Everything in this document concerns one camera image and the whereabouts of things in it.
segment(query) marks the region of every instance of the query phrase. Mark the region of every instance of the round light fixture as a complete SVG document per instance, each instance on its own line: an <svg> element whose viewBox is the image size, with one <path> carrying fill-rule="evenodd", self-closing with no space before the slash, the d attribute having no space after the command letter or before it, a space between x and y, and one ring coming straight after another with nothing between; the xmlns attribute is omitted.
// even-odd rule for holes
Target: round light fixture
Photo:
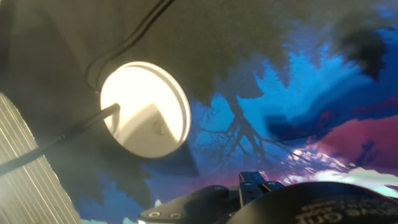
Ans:
<svg viewBox="0 0 398 224"><path fill-rule="evenodd" d="M147 62L127 63L113 72L101 91L101 109L119 104L104 121L117 142L130 152L158 158L187 139L191 111L187 96L165 70Z"/></svg>

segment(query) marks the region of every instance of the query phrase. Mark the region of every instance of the white light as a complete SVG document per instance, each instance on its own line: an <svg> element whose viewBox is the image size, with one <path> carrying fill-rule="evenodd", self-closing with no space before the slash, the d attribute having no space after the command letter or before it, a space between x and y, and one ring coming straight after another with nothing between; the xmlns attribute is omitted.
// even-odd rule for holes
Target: white light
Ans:
<svg viewBox="0 0 398 224"><path fill-rule="evenodd" d="M105 81L101 109L119 103L120 112L105 119L127 150L156 158L177 150L187 139L191 112L187 97L165 70L147 62L123 65Z"/></svg>

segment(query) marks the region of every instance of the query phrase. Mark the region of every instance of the black round object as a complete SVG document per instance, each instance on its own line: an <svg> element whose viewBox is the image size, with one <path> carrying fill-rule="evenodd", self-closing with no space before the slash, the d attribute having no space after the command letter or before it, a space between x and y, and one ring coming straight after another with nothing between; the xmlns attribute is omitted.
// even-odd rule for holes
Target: black round object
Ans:
<svg viewBox="0 0 398 224"><path fill-rule="evenodd" d="M335 182L291 185L264 194L227 224L398 224L398 202Z"/></svg>

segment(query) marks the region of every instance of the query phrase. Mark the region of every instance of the black cable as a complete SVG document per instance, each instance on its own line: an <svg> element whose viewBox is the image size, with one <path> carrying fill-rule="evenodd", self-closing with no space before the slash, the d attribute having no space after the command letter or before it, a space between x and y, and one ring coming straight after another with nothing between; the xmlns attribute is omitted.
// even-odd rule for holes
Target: black cable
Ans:
<svg viewBox="0 0 398 224"><path fill-rule="evenodd" d="M107 107L100 112L97 112L93 116L85 119L84 121L73 125L72 127L68 128L63 135L55 139L50 144L44 147L37 147L18 158L12 159L0 165L0 177L4 174L7 174L14 169L20 168L34 160L43 156L47 151L51 149L55 149L57 146L70 141L74 137L79 136L80 134L84 133L86 130L92 127L93 124L97 123L98 121L104 120L108 116L111 116L113 113L120 110L120 106L115 103L110 107Z"/></svg>
<svg viewBox="0 0 398 224"><path fill-rule="evenodd" d="M128 40L132 39L140 30L141 28L145 25L145 23L147 22L148 19L150 19L150 17L153 15L153 13L155 13L156 10L158 10L158 8L163 5L163 3L165 2L165 0L160 0L148 13L147 15L143 18L143 20L141 20L141 22L138 24L138 26L131 32L131 34L125 38L119 45L117 45L115 48L110 49L106 52L104 52L103 54L97 56L96 58L93 59L93 61L90 62L90 64L87 66L86 70L85 70L85 80L86 80L86 85L88 88L92 89L95 92L99 92L99 88L98 88L98 80L100 79L101 73L104 69L104 67L113 59L115 59L116 57L120 56L121 54L123 54L125 51L127 51L129 48L131 48L132 46L134 46L141 38L142 36L148 31L149 27L156 21L156 19L166 10L167 7L169 7L171 5L171 3L174 0L170 0L161 10L158 11L158 13L149 21L148 25L146 25L146 27L144 28L144 30L141 32L141 34L134 39L128 46L122 48L121 50L117 51L115 54L113 54L112 56L110 56L108 59L106 59L104 61L104 63L102 64L99 72L97 73L97 76L95 78L95 86L91 86L89 83L89 76L90 76L90 71L92 69L92 67L94 66L94 64L102 59L103 57L107 56L108 54L110 54L112 51L114 51L116 48L118 48L119 46L123 46Z"/></svg>

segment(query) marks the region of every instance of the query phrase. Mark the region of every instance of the ribbed surface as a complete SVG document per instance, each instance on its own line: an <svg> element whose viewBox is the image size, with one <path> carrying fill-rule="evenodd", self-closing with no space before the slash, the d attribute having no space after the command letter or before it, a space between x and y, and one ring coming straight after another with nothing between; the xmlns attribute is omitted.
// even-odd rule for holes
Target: ribbed surface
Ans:
<svg viewBox="0 0 398 224"><path fill-rule="evenodd" d="M18 110L0 94L0 163L37 147ZM0 222L81 223L45 157L0 177Z"/></svg>

